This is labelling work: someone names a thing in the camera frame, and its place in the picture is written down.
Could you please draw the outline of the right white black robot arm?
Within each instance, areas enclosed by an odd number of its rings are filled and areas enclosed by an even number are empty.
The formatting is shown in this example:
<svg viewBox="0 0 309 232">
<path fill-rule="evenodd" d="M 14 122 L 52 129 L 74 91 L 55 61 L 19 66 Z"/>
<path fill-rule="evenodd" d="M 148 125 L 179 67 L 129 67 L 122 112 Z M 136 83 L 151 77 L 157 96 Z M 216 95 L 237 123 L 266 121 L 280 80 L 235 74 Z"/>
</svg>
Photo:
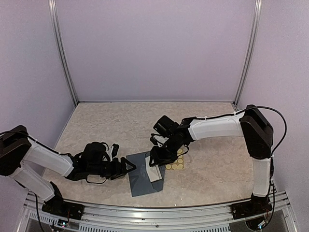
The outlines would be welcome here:
<svg viewBox="0 0 309 232">
<path fill-rule="evenodd" d="M 168 116 L 162 116 L 154 125 L 151 135 L 153 148 L 150 151 L 149 166 L 173 163 L 178 158 L 178 150 L 192 142 L 212 137 L 242 137 L 249 156 L 253 160 L 252 200 L 247 203 L 247 211 L 256 215 L 266 206 L 269 187 L 273 176 L 273 155 L 285 139 L 274 145 L 274 129 L 261 110 L 270 110 L 281 118 L 276 109 L 267 106 L 247 105 L 245 109 L 233 113 L 211 117 L 187 117 L 177 123 Z"/>
</svg>

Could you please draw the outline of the round sticker seal sheet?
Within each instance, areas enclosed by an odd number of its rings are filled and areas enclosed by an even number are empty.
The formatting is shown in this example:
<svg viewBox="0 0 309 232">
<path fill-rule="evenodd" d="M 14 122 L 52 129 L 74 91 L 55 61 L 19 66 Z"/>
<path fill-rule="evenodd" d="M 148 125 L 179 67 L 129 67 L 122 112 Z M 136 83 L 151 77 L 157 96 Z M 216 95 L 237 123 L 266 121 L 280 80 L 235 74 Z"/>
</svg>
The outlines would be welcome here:
<svg viewBox="0 0 309 232">
<path fill-rule="evenodd" d="M 166 165 L 166 170 L 183 170 L 184 169 L 184 161 L 183 161 L 183 155 L 184 155 L 184 150 L 179 149 L 177 151 L 178 158 L 176 161 L 174 161 L 172 164 L 167 164 Z"/>
</svg>

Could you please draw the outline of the blue grey envelope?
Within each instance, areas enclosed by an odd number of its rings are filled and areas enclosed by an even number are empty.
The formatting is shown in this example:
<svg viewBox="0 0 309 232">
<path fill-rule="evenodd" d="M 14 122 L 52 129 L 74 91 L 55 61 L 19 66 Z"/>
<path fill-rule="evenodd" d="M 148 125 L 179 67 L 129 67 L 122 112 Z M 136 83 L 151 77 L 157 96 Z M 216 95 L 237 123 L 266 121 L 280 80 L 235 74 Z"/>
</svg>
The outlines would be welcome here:
<svg viewBox="0 0 309 232">
<path fill-rule="evenodd" d="M 150 156 L 150 151 L 126 156 L 126 159 L 137 166 L 136 170 L 128 173 L 132 197 L 160 192 L 163 190 L 166 168 L 164 165 L 158 166 L 162 179 L 151 183 L 146 172 L 145 158 L 147 156 Z"/>
</svg>

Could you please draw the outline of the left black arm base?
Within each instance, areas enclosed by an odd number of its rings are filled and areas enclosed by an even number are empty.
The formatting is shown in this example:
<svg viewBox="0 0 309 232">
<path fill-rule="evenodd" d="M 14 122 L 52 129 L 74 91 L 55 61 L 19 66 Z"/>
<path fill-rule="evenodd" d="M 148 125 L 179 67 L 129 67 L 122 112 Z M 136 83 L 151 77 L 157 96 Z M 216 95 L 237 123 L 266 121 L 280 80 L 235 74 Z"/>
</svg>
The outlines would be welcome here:
<svg viewBox="0 0 309 232">
<path fill-rule="evenodd" d="M 85 206 L 79 203 L 65 201 L 60 190 L 53 182 L 50 182 L 54 190 L 54 196 L 44 201 L 42 211 L 67 219 L 81 220 Z"/>
</svg>

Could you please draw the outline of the beige lined letter paper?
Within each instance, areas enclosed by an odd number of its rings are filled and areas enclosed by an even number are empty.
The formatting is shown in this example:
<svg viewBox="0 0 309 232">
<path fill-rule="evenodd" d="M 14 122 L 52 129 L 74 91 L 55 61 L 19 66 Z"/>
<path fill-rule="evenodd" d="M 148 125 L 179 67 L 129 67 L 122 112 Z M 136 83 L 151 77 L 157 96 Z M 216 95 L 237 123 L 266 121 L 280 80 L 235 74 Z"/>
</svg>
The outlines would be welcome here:
<svg viewBox="0 0 309 232">
<path fill-rule="evenodd" d="M 152 182 L 161 180 L 162 179 L 162 175 L 161 175 L 159 167 L 157 165 L 151 167 L 149 165 L 149 162 L 150 162 L 150 156 L 147 156 L 145 158 L 146 172 L 148 174 L 150 182 L 152 183 Z"/>
</svg>

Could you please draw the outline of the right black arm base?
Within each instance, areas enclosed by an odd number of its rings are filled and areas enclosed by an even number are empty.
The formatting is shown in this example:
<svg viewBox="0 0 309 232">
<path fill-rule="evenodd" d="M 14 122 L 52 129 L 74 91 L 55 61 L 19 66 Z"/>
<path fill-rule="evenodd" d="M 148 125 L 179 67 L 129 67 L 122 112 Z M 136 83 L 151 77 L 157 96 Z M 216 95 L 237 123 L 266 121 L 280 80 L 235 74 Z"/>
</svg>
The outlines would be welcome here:
<svg viewBox="0 0 309 232">
<path fill-rule="evenodd" d="M 234 203 L 230 206 L 233 219 L 247 218 L 272 211 L 273 207 L 268 196 L 257 197 L 253 194 L 249 201 Z"/>
</svg>

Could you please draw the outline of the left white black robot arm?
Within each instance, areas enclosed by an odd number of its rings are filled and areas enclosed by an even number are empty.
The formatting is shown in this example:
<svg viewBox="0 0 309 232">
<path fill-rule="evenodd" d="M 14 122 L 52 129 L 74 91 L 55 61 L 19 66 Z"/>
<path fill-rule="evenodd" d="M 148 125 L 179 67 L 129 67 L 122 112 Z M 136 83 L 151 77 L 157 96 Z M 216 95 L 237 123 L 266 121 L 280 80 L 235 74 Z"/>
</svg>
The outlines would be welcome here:
<svg viewBox="0 0 309 232">
<path fill-rule="evenodd" d="M 67 203 L 57 193 L 57 186 L 44 180 L 28 163 L 38 164 L 60 176 L 79 181 L 96 175 L 106 180 L 125 176 L 137 167 L 124 157 L 117 158 L 119 146 L 92 142 L 76 155 L 59 153 L 31 137 L 19 125 L 0 134 L 0 174 L 8 176 L 35 193 L 57 215 L 67 211 Z"/>
</svg>

